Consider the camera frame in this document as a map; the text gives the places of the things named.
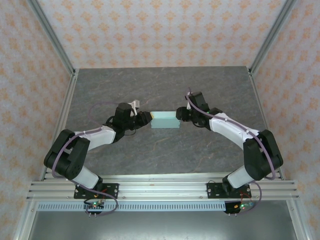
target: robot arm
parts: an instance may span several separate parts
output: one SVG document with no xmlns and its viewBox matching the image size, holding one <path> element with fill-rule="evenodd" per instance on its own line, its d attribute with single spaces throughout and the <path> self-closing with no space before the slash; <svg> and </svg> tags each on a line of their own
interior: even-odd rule
<svg viewBox="0 0 320 240">
<path fill-rule="evenodd" d="M 132 103 L 123 102 L 116 108 L 114 116 L 100 128 L 84 132 L 63 130 L 46 155 L 44 165 L 52 169 L 66 142 L 75 135 L 82 134 L 76 137 L 62 153 L 55 172 L 88 189 L 102 191 L 102 178 L 84 166 L 87 152 L 96 147 L 119 141 L 127 130 L 137 130 L 147 125 L 152 120 L 150 112 L 137 112 L 138 108 L 139 101 L 137 100 Z"/>
<path fill-rule="evenodd" d="M 276 140 L 269 130 L 260 132 L 248 128 L 232 120 L 221 110 L 210 109 L 201 92 L 188 93 L 188 98 L 193 106 L 211 116 L 199 112 L 188 102 L 187 107 L 177 109 L 177 119 L 192 122 L 197 127 L 207 128 L 209 131 L 219 133 L 243 150 L 244 165 L 223 178 L 222 188 L 224 192 L 230 193 L 252 181 L 259 181 L 272 172 L 267 156 L 260 148 L 255 137 L 265 147 L 274 169 L 283 164 Z"/>
</svg>

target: light blue block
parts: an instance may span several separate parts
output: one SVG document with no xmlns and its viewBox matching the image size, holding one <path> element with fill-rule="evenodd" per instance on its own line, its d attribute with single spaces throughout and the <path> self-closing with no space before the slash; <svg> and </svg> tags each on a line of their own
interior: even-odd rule
<svg viewBox="0 0 320 240">
<path fill-rule="evenodd" d="M 152 111 L 152 129 L 178 129 L 180 120 L 176 118 L 175 111 Z"/>
</svg>

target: black mounting plate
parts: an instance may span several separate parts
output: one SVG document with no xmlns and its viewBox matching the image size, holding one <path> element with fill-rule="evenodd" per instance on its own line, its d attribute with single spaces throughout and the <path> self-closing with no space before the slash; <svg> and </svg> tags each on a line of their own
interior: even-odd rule
<svg viewBox="0 0 320 240">
<path fill-rule="evenodd" d="M 119 184 L 118 183 L 102 183 L 102 189 L 106 189 L 105 193 L 109 194 L 116 199 L 118 198 Z M 96 194 L 91 191 L 85 190 L 80 186 L 75 186 L 74 199 L 110 199 L 108 196 L 102 194 Z"/>
<path fill-rule="evenodd" d="M 222 188 L 222 183 L 217 182 L 208 182 L 206 184 L 206 193 L 208 195 L 208 199 L 241 199 L 241 193 L 248 194 L 251 198 L 251 189 L 248 184 L 243 185 L 242 187 L 237 188 L 234 191 L 226 193 Z"/>
</svg>

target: wall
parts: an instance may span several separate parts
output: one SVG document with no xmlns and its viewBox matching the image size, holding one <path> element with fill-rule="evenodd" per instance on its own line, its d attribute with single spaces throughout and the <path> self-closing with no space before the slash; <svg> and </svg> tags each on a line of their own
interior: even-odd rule
<svg viewBox="0 0 320 240">
<path fill-rule="evenodd" d="M 40 0 L 75 68 L 251 66 L 285 0 Z"/>
<path fill-rule="evenodd" d="M 319 3 L 297 1 L 255 82 L 285 176 L 298 180 L 309 225 L 320 236 Z"/>
<path fill-rule="evenodd" d="M 26 0 L 0 1 L 0 239 L 13 237 L 70 79 Z"/>
</svg>

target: metal rail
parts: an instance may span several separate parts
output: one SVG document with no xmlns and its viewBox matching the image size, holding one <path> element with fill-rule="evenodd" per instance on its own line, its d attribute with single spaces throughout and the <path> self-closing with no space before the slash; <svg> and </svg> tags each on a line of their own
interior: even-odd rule
<svg viewBox="0 0 320 240">
<path fill-rule="evenodd" d="M 284 3 L 284 5 L 279 13 L 279 16 L 275 20 L 270 32 L 266 36 L 266 39 L 264 40 L 258 54 L 256 55 L 256 57 L 252 63 L 252 66 L 249 69 L 251 75 L 254 75 L 256 72 L 258 72 L 258 68 L 259 68 L 261 62 L 265 58 L 270 46 L 272 45 L 272 43 L 274 42 L 274 40 L 278 36 L 278 33 L 279 33 L 282 25 L 284 24 L 287 17 L 291 13 L 291 9 L 295 5 L 296 1 L 297 0 L 287 0 Z"/>
<path fill-rule="evenodd" d="M 44 10 L 40 6 L 38 0 L 27 0 L 29 3 L 31 9 L 33 10 L 35 16 L 38 18 L 43 30 L 45 31 L 47 37 L 50 39 L 54 49 L 56 50 L 56 53 L 60 57 L 64 67 L 66 70 L 73 74 L 75 72 L 75 69 L 66 54 L 61 42 L 59 41 L 53 27 L 51 26 L 49 20 L 47 19 Z"/>
<path fill-rule="evenodd" d="M 120 202 L 152 201 L 212 201 L 207 196 L 206 183 L 210 180 L 221 182 L 228 172 L 221 173 L 178 173 L 145 175 L 106 175 L 101 176 L 105 183 L 119 183 Z M 258 182 L 262 189 L 262 200 L 299 199 L 296 183 L 281 180 L 276 173 L 273 181 L 263 179 Z M 259 189 L 251 184 L 252 198 L 259 198 Z M 73 198 L 75 185 L 65 179 L 52 178 L 46 173 L 44 181 L 31 183 L 27 201 L 77 201 Z M 228 201 L 227 198 L 215 201 Z"/>
</svg>

